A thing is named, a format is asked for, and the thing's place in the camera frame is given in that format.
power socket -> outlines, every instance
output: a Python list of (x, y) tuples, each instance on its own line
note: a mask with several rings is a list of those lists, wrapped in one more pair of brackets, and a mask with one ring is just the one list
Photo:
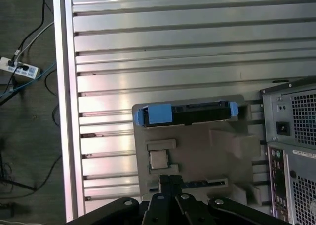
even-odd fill
[[(9, 60), (10, 60), (9, 58), (1, 57), (0, 69), (4, 70), (4, 71), (9, 71), (9, 72), (12, 73), (12, 72), (14, 72), (15, 67), (8, 65), (8, 61)], [(38, 67), (31, 66), (31, 65), (28, 65), (28, 64), (25, 64), (25, 63), (22, 63), (22, 62), (19, 62), (19, 65), (28, 66), (29, 68), (26, 71), (23, 70), (22, 68), (18, 68), (15, 71), (16, 75), (21, 75), (21, 76), (24, 76), (24, 77), (27, 77), (27, 78), (31, 78), (31, 79), (35, 79), (36, 78), (36, 75), (39, 72), (39, 68)]]

screw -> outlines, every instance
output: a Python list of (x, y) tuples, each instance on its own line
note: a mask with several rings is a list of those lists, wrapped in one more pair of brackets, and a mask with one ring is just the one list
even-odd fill
[(222, 204), (224, 204), (224, 201), (221, 199), (217, 199), (217, 200), (215, 200), (215, 204), (222, 205)]
[(180, 196), (182, 199), (188, 199), (190, 198), (190, 196), (188, 194), (183, 194)]
[(133, 202), (132, 202), (132, 201), (129, 201), (129, 200), (124, 202), (125, 205), (131, 205), (132, 203), (133, 203)]

